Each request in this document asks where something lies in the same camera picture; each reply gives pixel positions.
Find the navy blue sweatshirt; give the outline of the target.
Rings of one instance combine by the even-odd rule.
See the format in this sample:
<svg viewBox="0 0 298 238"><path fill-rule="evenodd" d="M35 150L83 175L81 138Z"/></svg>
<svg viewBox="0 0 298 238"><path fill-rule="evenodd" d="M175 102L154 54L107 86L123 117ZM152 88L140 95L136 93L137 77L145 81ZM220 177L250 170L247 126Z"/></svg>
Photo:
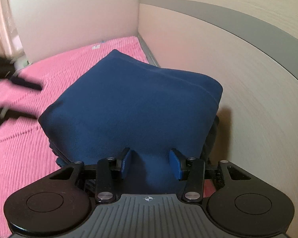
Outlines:
<svg viewBox="0 0 298 238"><path fill-rule="evenodd" d="M111 51L39 117L64 162L95 164L133 150L124 193L177 193L173 148L199 157L223 88L209 76L165 69Z"/></svg>

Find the stack of folded dark clothes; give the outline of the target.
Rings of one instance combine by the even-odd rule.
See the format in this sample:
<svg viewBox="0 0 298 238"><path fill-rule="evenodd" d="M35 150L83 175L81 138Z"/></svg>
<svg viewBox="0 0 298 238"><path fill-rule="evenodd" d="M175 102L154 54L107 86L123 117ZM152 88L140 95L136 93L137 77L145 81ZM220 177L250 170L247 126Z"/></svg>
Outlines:
<svg viewBox="0 0 298 238"><path fill-rule="evenodd" d="M209 130L209 133L206 137L206 140L204 142L201 154L200 154L200 159L205 160L207 164L210 164L210 153L212 152L212 149L214 147L214 143L216 140L217 136L217 129L218 125L220 123L219 116L216 115L214 122L212 124L212 127ZM73 161L69 160L64 153L62 153L55 144L49 139L49 147L51 148L52 152L54 153L55 156L58 157L56 160L56 163L60 167L64 167L65 165L68 165L72 163Z"/></svg>

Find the green small box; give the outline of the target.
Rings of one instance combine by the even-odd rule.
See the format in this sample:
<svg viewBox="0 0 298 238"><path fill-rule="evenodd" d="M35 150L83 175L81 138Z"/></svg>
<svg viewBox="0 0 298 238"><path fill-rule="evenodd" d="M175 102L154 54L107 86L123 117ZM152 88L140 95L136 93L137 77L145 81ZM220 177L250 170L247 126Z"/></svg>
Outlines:
<svg viewBox="0 0 298 238"><path fill-rule="evenodd" d="M21 69L21 68L24 68L26 66L29 65L29 62L27 59L22 59L22 58L19 58L17 59L15 62L14 62L14 66L17 68L17 69Z"/></svg>

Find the beige curtain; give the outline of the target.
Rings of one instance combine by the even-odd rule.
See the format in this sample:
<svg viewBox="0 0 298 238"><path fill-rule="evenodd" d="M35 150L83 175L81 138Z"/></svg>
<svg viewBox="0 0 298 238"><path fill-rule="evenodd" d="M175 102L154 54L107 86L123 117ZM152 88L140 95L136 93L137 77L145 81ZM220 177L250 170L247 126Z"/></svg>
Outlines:
<svg viewBox="0 0 298 238"><path fill-rule="evenodd" d="M0 57L14 59L24 54L12 16L10 0L0 0Z"/></svg>

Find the pink bed blanket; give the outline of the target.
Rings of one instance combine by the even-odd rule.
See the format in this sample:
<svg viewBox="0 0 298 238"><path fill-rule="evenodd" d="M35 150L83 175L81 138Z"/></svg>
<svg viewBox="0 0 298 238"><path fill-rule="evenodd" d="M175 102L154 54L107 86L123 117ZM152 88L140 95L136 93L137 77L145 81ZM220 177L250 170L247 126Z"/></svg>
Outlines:
<svg viewBox="0 0 298 238"><path fill-rule="evenodd" d="M146 62L136 36L113 39L61 53L24 68L20 75L39 81L43 90L12 86L4 105L40 115L81 75L117 49ZM0 237L11 232L4 217L5 200L15 191L58 169L48 138L35 120L10 119L0 126Z"/></svg>

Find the beige wooden headboard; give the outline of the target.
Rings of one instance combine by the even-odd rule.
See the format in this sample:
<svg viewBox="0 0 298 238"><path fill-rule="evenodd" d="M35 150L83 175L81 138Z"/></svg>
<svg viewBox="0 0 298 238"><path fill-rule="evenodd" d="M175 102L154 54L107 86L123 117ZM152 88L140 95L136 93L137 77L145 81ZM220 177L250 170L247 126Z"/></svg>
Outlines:
<svg viewBox="0 0 298 238"><path fill-rule="evenodd" d="M286 193L298 237L298 0L140 0L138 31L160 67L221 83L212 160Z"/></svg>

